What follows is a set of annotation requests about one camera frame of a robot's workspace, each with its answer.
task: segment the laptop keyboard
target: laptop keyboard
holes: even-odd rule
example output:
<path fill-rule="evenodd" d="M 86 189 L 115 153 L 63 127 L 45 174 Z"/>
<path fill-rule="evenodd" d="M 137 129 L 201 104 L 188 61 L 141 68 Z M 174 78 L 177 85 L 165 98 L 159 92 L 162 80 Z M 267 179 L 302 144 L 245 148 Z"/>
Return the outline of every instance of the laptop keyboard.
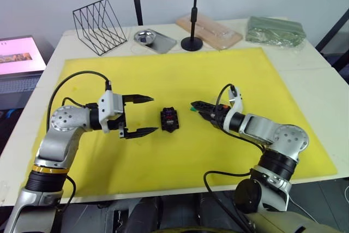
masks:
<path fill-rule="evenodd" d="M 33 91 L 40 77 L 0 81 L 0 94 Z"/>

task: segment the yellow mat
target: yellow mat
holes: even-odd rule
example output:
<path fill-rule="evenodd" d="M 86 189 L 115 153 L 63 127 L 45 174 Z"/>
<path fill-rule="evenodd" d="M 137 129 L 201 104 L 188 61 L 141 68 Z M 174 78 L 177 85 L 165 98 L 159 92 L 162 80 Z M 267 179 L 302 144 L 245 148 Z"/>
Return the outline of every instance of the yellow mat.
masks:
<path fill-rule="evenodd" d="M 244 113 L 295 124 L 308 133 L 310 146 L 300 154 L 292 178 L 332 175 L 335 166 L 289 94 L 262 49 L 196 52 L 138 57 L 75 59 L 67 61 L 60 80 L 80 70 L 96 70 L 112 81 L 119 94 L 143 94 L 155 98 L 144 104 L 127 103 L 127 127 L 161 127 L 160 111 L 177 109 L 179 126 L 173 133 L 161 131 L 138 139 L 119 139 L 118 131 L 85 133 L 69 175 L 77 184 L 77 196 L 108 195 L 179 188 L 203 187 L 208 170 L 248 172 L 261 152 L 253 145 L 215 129 L 197 112 L 196 100 L 213 102 L 227 83 L 240 88 Z M 58 92 L 53 109 L 65 96 L 85 104 L 97 102 L 104 81 L 82 75 Z M 45 134 L 45 122 L 33 147 L 34 155 Z M 211 185 L 237 184 L 242 178 L 215 175 Z M 65 197 L 71 192 L 66 183 Z"/>

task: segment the black wire file holder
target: black wire file holder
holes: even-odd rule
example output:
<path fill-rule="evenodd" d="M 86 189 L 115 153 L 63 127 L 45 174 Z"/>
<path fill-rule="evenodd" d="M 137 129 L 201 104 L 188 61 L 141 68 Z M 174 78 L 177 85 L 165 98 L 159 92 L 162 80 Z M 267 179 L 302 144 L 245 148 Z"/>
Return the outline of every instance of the black wire file holder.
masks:
<path fill-rule="evenodd" d="M 127 41 L 108 0 L 100 0 L 73 11 L 77 37 L 98 56 Z"/>

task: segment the plastic bag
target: plastic bag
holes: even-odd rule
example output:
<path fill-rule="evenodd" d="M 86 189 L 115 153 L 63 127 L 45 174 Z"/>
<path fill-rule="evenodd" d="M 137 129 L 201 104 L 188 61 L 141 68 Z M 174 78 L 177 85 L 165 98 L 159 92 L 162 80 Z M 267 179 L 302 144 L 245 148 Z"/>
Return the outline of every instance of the plastic bag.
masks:
<path fill-rule="evenodd" d="M 249 42 L 295 47 L 305 37 L 302 24 L 298 22 L 252 16 L 247 24 L 246 41 Z"/>

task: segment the black lamp stand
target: black lamp stand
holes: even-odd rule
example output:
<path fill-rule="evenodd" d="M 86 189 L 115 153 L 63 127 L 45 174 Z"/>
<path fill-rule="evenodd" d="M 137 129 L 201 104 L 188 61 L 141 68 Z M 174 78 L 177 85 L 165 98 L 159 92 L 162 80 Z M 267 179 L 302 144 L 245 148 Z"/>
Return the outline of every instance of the black lamp stand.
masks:
<path fill-rule="evenodd" d="M 190 37 L 184 38 L 180 43 L 182 48 L 187 51 L 197 51 L 200 48 L 202 48 L 202 40 L 194 36 L 196 20 L 197 20 L 197 7 L 196 7 L 196 0 L 194 0 L 194 6 L 191 9 L 191 18 L 190 18 L 190 21 L 191 21 Z"/>

